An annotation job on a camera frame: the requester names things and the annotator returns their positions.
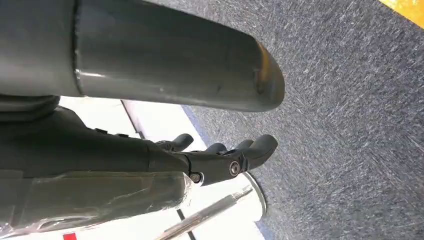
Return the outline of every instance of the plastic film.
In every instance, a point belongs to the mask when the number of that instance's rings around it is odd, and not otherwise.
[[[183,172],[70,172],[50,178],[0,178],[0,239],[91,227],[189,202]]]

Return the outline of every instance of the metal rod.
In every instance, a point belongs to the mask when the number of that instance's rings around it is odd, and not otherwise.
[[[183,221],[177,223],[171,228],[165,230],[161,236],[156,238],[156,240],[172,240],[177,238],[191,230],[197,228],[198,226],[204,224],[208,220],[218,216],[225,210],[234,206],[237,202],[243,200],[249,193],[253,191],[251,186],[243,188],[239,192],[235,192],[231,195],[228,195],[221,200],[215,202],[214,204],[196,212],[195,214],[189,216]]]

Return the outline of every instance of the yellow surface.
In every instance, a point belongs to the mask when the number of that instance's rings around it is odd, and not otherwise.
[[[424,0],[380,0],[424,29]]]

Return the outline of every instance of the black strip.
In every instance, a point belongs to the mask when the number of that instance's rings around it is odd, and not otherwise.
[[[183,211],[181,211],[181,209],[177,209],[176,213],[178,214],[179,219],[181,221],[186,219],[186,217],[184,216],[184,213],[183,213]],[[188,234],[188,237],[190,238],[190,240],[196,240],[195,235],[193,234],[192,231],[187,232],[187,234]]]
[[[131,122],[132,127],[134,128],[135,132],[136,132],[136,133],[138,133],[138,135],[140,136],[140,138],[141,138],[141,139],[146,139],[146,138],[145,138],[145,136],[143,135],[143,133],[141,132],[141,130],[140,130],[140,131],[138,131],[138,130],[137,130],[136,125],[134,124],[133,119],[131,119],[131,115],[130,115],[130,113],[128,112],[127,107],[125,106],[124,101],[123,101],[123,100],[121,100],[121,101],[120,101],[120,103],[122,104],[123,109],[125,109],[126,115],[128,116],[129,121]]]

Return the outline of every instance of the silver rod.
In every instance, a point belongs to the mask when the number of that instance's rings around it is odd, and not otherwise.
[[[252,187],[247,186],[239,192],[235,192],[231,195],[227,195],[221,200],[215,202],[214,204],[196,212],[195,214],[175,224],[171,228],[165,230],[165,232],[163,232],[161,236],[156,238],[156,240],[172,240],[183,234],[190,232],[191,230],[204,224],[208,220],[221,214],[225,210],[231,208],[237,202],[243,200],[243,198],[246,197],[252,191],[253,191]]]

